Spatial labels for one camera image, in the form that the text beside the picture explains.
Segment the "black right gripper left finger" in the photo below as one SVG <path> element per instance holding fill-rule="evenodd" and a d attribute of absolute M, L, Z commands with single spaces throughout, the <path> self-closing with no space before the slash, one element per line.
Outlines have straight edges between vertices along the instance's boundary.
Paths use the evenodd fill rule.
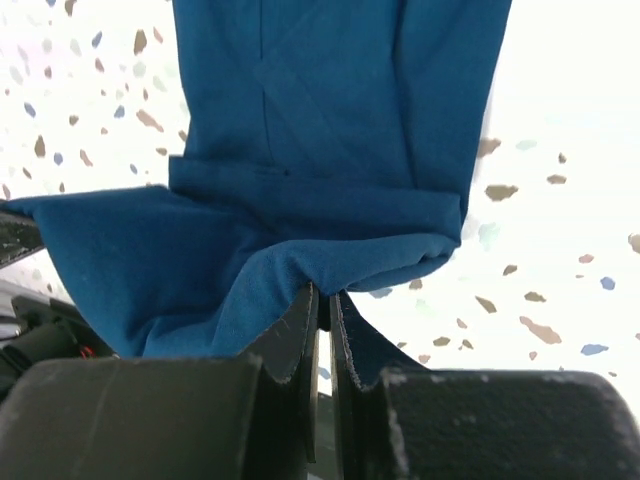
<path fill-rule="evenodd" d="M 1 397 L 5 479 L 303 479 L 319 296 L 230 358 L 39 362 Z"/>

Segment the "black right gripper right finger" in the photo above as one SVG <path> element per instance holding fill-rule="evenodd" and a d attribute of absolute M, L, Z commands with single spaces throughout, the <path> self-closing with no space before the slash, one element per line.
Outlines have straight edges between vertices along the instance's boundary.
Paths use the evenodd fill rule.
<path fill-rule="evenodd" d="M 430 370 L 348 295 L 328 303 L 343 479 L 635 479 L 639 432 L 603 377 Z"/>

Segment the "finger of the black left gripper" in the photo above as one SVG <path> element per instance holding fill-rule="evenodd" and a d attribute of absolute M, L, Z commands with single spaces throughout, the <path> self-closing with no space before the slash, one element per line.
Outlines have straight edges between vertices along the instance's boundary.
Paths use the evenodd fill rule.
<path fill-rule="evenodd" d="M 24 215 L 10 212 L 7 200 L 1 200 L 0 268 L 12 265 L 44 249 L 35 222 Z"/>

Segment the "navy blue printed t-shirt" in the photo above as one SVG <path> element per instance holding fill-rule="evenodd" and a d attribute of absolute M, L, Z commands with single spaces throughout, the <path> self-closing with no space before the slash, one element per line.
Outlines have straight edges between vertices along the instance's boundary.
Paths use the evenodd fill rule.
<path fill-rule="evenodd" d="M 177 1 L 190 112 L 164 186 L 14 199 L 123 357 L 231 356 L 298 291 L 460 245 L 507 1 Z"/>

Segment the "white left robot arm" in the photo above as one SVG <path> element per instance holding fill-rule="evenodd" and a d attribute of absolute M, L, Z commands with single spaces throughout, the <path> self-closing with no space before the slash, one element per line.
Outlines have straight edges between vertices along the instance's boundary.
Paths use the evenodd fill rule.
<path fill-rule="evenodd" d="M 1 267 L 6 268 L 44 249 L 35 222 L 1 211 Z M 6 398 L 33 365 L 64 358 L 116 357 L 77 309 L 52 298 L 1 289 L 1 397 Z"/>

